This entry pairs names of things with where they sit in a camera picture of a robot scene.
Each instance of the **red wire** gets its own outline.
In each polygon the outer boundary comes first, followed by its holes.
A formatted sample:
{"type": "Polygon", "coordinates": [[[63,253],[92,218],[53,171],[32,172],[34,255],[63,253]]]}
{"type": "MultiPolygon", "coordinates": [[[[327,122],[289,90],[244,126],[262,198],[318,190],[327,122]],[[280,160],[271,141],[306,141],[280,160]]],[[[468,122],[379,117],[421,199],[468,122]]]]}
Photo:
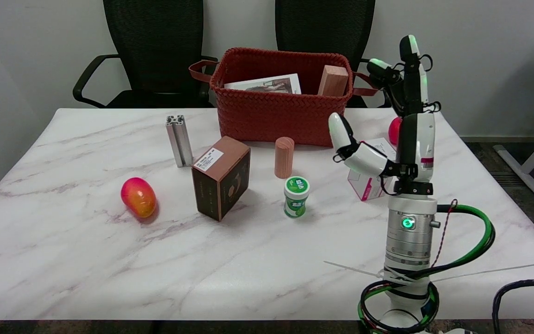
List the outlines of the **red wire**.
{"type": "Polygon", "coordinates": [[[432,263],[432,267],[436,266],[436,262],[438,262],[438,258],[440,257],[440,252],[442,251],[442,244],[445,242],[446,227],[449,225],[449,216],[451,215],[451,212],[457,205],[458,205],[457,199],[453,199],[451,201],[451,207],[449,208],[449,211],[446,213],[445,229],[442,231],[442,239],[440,239],[440,247],[438,249],[438,254],[436,254],[436,260],[434,260],[434,263],[432,263]]]}

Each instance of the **white label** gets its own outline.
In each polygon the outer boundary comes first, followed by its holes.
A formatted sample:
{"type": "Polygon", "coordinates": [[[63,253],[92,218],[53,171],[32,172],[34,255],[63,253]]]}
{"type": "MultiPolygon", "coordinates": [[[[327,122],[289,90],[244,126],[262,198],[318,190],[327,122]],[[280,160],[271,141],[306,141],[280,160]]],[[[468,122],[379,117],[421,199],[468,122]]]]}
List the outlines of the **white label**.
{"type": "Polygon", "coordinates": [[[201,169],[202,171],[206,172],[216,161],[224,155],[224,152],[221,152],[219,150],[216,150],[215,148],[212,148],[209,150],[205,155],[195,163],[195,167],[201,169]]]}

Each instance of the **woven basket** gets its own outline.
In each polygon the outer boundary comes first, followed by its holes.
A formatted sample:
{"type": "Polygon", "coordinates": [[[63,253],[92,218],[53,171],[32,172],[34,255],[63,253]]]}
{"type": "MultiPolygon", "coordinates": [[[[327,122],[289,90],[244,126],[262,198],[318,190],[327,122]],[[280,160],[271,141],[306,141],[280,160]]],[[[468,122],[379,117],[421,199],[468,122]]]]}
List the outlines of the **woven basket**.
{"type": "Polygon", "coordinates": [[[191,76],[210,84],[216,93],[222,136],[244,141],[275,141],[290,137],[297,144],[331,147],[328,119],[343,114],[352,95],[372,96],[375,89],[354,89],[353,76],[369,83],[368,76],[352,72],[346,57],[336,53],[268,51],[235,47],[222,57],[213,76],[199,72],[213,61],[189,67],[191,76]],[[350,75],[345,95],[316,95],[325,65],[344,67],[350,75]],[[301,95],[226,89],[224,85],[297,73],[301,95]]]}

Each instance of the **white tabletop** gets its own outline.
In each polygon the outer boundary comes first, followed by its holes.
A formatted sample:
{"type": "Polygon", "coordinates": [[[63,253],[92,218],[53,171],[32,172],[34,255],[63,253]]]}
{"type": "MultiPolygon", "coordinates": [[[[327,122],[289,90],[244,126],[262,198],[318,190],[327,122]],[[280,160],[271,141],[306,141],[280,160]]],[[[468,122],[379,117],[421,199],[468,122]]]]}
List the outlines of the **white tabletop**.
{"type": "MultiPolygon", "coordinates": [[[[294,171],[313,192],[307,213],[292,220],[273,144],[249,143],[250,186],[218,223],[197,212],[191,171],[174,164],[168,114],[185,114],[196,156],[220,138],[214,109],[57,111],[0,182],[0,319],[355,320],[359,294],[375,277],[324,260],[377,272],[387,198],[360,202],[331,149],[297,146],[294,171]],[[130,177],[155,190],[160,212],[151,224],[121,202],[130,177]]],[[[391,109],[346,115],[358,139],[384,137],[394,117],[391,109]]],[[[484,211],[496,241],[432,279],[534,264],[534,225],[436,115],[435,196],[484,211]]],[[[439,262],[482,235],[481,221],[452,215],[439,262]]],[[[529,278],[534,267],[439,281],[438,319],[488,319],[496,291],[529,278]]],[[[387,306],[380,295],[371,308],[376,315],[387,306]]],[[[534,289],[511,292],[500,315],[534,318],[534,289]]]]}

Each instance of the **wooden block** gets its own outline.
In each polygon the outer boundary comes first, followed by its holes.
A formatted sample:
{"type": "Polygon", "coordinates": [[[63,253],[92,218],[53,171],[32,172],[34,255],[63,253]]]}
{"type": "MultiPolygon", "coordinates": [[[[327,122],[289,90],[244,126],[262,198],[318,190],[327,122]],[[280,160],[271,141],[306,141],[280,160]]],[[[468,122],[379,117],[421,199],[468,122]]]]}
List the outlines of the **wooden block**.
{"type": "Polygon", "coordinates": [[[345,68],[325,65],[323,76],[320,78],[318,95],[343,96],[349,77],[345,68]]]}
{"type": "Polygon", "coordinates": [[[292,160],[294,159],[294,140],[281,137],[275,141],[275,176],[280,179],[292,175],[292,160]]]}

